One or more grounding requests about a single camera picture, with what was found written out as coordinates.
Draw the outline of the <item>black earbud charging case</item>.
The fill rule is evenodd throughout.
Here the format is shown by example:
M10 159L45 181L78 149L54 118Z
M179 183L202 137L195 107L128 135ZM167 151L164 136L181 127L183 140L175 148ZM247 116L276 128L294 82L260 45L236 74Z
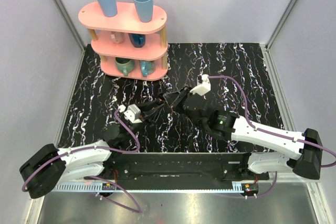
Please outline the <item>black earbud charging case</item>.
M156 99L155 100L155 104L156 104L156 106L161 106L161 105L164 105L165 102L163 100L161 100L161 99Z

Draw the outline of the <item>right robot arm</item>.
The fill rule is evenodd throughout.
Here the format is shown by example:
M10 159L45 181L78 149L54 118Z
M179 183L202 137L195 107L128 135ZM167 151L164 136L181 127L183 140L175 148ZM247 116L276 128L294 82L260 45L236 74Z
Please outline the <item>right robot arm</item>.
M243 116L209 105L189 87L161 94L160 99L177 113L185 114L195 126L217 140L234 140L269 148L266 153L247 154L238 167L239 176L250 180L265 172L292 172L318 180L321 173L322 143L316 130L303 133L251 123Z

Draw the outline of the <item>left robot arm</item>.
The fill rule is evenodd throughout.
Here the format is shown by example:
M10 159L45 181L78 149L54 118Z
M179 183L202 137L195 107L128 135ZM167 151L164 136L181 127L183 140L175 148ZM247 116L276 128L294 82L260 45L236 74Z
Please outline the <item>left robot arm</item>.
M90 176L109 179L113 175L113 167L106 161L114 154L137 153L141 145L135 132L144 123L154 123L164 106L160 99L120 105L114 112L116 122L107 129L107 138L79 147L43 146L19 169L24 181L22 191L37 199L57 185L71 180Z

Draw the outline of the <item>blue butterfly mug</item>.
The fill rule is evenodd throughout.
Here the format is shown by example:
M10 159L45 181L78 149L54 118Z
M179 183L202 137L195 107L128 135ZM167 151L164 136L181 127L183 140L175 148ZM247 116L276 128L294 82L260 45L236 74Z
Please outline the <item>blue butterfly mug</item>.
M140 60L140 68L143 77L147 77L149 74L152 74L156 70L155 61L145 61Z

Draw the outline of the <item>green ceramic mug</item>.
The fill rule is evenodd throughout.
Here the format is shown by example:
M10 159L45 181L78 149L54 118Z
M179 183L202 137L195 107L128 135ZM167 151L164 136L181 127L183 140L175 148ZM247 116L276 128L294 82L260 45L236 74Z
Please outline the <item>green ceramic mug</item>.
M135 69L135 61L133 59L115 58L115 65L124 76L128 76Z

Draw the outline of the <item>pink three-tier wooden shelf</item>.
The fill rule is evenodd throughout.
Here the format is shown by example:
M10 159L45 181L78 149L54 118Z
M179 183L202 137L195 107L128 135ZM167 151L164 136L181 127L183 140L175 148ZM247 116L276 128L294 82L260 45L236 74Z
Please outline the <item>pink three-tier wooden shelf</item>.
M128 78L147 81L162 79L168 71L165 10L154 6L152 20L148 23L139 20L134 3L118 2L117 10L115 16L106 17L99 3L92 2L84 6L78 14L79 21L91 35L93 51L101 59L101 70L109 76L123 77L116 68L115 58L127 58L135 61L135 69ZM124 33L124 42L114 44L111 41L112 31ZM129 33L145 35L145 45L135 48L129 40ZM140 60L155 61L155 72L143 77Z

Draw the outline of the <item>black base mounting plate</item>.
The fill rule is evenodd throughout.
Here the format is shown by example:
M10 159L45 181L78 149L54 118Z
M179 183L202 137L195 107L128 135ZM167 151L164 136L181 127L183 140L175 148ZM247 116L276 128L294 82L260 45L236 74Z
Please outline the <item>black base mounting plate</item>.
M247 153L137 153L113 155L98 174L126 190L231 189L232 182L268 180L247 168Z

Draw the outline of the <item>dark blue mug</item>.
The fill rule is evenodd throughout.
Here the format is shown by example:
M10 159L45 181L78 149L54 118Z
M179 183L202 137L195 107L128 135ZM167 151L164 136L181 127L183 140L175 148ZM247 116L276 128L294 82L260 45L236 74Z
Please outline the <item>dark blue mug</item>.
M145 45L145 35L129 33L129 40L135 48L142 48Z

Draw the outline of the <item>pink mug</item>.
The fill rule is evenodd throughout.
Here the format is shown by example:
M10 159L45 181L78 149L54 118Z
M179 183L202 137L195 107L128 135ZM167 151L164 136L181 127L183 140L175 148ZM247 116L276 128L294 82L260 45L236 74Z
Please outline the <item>pink mug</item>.
M111 41L114 44L120 44L120 43L124 42L124 33L112 31L111 32Z

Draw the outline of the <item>left controller board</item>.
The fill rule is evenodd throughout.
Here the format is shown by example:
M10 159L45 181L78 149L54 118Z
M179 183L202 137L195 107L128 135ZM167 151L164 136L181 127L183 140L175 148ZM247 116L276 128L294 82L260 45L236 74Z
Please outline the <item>left controller board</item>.
M112 191L115 190L116 186L114 183L102 183L102 190L103 191Z

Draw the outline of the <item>controller board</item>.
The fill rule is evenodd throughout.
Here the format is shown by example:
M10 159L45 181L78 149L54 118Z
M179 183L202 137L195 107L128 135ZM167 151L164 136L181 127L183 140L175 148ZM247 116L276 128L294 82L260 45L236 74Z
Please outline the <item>controller board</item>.
M245 184L244 191L259 191L259 185L257 183L254 184Z
M102 190L103 191L112 191L115 190L116 186L114 183L102 183Z

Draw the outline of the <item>right controller board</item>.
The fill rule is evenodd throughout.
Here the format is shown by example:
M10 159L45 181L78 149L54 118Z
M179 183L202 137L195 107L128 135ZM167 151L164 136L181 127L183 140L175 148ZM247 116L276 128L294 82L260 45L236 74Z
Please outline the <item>right controller board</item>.
M259 185L257 183L254 184L245 184L244 191L259 191Z

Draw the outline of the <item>short light blue cup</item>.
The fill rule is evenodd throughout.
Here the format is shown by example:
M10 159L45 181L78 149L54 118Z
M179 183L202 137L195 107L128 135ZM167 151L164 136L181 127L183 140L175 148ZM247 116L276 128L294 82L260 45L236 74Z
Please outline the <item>short light blue cup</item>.
M153 17L153 0L133 0L141 22L148 23Z

